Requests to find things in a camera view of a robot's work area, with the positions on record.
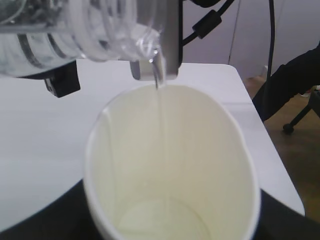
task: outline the chair leg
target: chair leg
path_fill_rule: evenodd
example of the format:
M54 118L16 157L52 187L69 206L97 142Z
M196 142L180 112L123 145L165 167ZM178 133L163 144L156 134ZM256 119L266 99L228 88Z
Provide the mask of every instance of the chair leg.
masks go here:
M310 112L310 110L311 107L307 105L290 123L283 125L284 133L287 135L292 134L295 130L294 126L297 125L301 121L301 119L303 119L304 116L307 115L308 112Z
M295 125L297 125L301 119L304 118L305 115L307 115L308 112L310 112L311 107L309 107L309 105L305 106L304 109L302 109L301 112L299 112L299 114L290 122L290 125L293 127Z

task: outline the white paper cup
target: white paper cup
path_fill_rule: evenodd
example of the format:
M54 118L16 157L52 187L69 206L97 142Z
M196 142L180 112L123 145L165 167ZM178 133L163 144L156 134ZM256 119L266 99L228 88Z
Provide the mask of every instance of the white paper cup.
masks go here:
M154 85L119 95L92 130L84 187L100 233L114 240L251 239L260 189L239 127L201 91L161 91L161 105Z

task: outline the black chair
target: black chair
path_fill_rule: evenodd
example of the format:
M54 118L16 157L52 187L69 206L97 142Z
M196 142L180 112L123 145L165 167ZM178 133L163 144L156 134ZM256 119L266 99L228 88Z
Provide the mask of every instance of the black chair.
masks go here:
M292 134L295 130L294 126L297 125L311 109L320 117L320 91L318 90L312 91L307 106L305 106L290 123L283 125L283 132L287 135Z

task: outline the black base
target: black base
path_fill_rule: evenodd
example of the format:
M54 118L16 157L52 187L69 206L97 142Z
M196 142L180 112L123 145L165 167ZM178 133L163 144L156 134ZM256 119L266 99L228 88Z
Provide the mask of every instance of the black base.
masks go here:
M261 194L260 220L253 240L319 239L320 225L264 191ZM0 240L22 239L103 240L90 216L82 181L39 213L0 233Z

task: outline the water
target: water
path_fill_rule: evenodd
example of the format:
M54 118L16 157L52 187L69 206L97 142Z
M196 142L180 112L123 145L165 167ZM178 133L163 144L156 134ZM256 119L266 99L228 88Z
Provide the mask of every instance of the water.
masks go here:
M153 60L150 63L153 64L157 88L158 119L160 119L159 147L162 152L164 179L160 185L149 186L153 188L150 191L158 191L156 197L146 197L135 201L122 212L116 228L125 240L211 240L207 226L200 216L186 205L183 199L174 199L171 196L169 190L171 164L166 142L168 124L165 104L166 64L163 62L157 65ZM143 192L136 194L140 198L144 195Z

